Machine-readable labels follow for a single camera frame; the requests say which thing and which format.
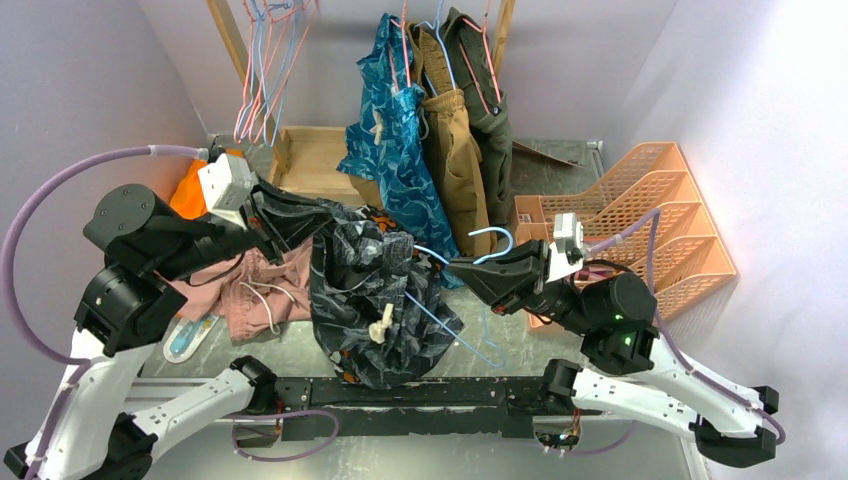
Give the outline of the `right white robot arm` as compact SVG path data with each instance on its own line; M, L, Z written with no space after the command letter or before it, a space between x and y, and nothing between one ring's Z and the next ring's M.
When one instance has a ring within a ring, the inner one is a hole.
M528 241L498 258L461 258L447 271L496 315L525 311L581 337L589 365L548 362L537 401L544 414L610 412L695 443L719 464L752 467L776 456L766 422L779 406L769 386L744 387L674 349L654 321L657 300L636 273L578 288L583 254Z

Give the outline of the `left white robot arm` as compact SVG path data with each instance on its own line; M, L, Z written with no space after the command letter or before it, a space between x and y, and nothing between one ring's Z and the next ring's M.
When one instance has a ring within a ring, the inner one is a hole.
M274 417L276 375L252 356L157 407L129 413L124 401L186 299L175 282L258 249L283 255L331 221L319 203L260 182L236 220L186 220L151 189L106 194L84 227L104 255L74 314L72 352L39 432L9 448L20 479L140 479L167 451L225 417Z

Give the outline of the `dark leaf print shorts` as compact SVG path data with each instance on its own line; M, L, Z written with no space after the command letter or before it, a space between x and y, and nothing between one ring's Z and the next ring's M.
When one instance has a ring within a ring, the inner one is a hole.
M345 382L389 390L429 373L464 327L441 297L441 275L413 237L360 209L323 200L330 222L313 237L314 338Z

